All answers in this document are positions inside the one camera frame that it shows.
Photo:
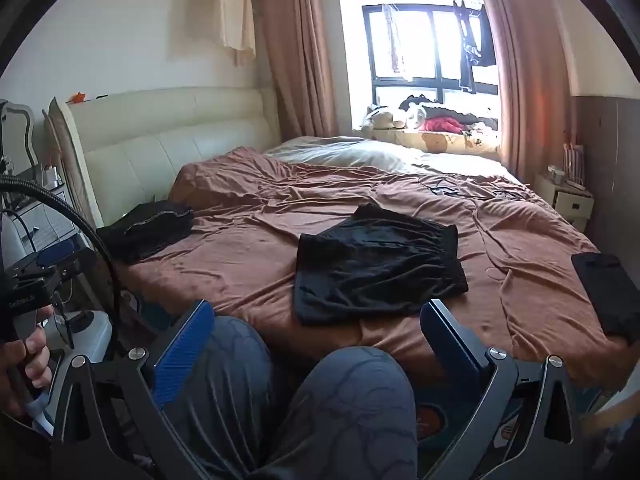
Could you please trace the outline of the person's left hand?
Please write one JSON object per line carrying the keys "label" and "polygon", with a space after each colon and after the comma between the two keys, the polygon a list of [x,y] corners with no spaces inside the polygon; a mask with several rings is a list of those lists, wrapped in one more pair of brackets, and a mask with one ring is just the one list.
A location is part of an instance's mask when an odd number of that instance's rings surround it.
{"label": "person's left hand", "polygon": [[37,313],[35,330],[25,340],[19,339],[1,345],[1,411],[13,417],[21,417],[24,411],[24,394],[12,380],[9,372],[24,366],[24,371],[36,389],[50,387],[52,372],[49,367],[50,350],[47,335],[40,322],[54,315],[52,306]]}

